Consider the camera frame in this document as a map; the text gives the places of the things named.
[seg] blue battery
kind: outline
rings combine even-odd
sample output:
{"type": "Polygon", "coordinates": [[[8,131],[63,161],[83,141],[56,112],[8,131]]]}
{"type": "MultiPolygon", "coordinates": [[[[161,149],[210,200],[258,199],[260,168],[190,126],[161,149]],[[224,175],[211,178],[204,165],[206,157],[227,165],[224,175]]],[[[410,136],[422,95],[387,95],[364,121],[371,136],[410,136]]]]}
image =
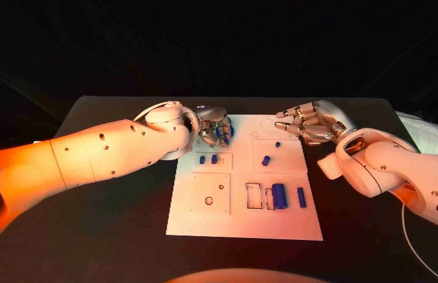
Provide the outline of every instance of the blue battery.
{"type": "Polygon", "coordinates": [[[272,184],[272,199],[273,209],[285,209],[288,201],[285,199],[285,186],[282,184],[272,184]]]}
{"type": "Polygon", "coordinates": [[[268,155],[265,155],[263,159],[262,159],[262,165],[266,166],[269,163],[271,157],[268,155]]]}
{"type": "Polygon", "coordinates": [[[304,198],[304,189],[301,187],[296,188],[298,191],[298,200],[299,200],[299,207],[305,208],[305,198],[304,198]]]}

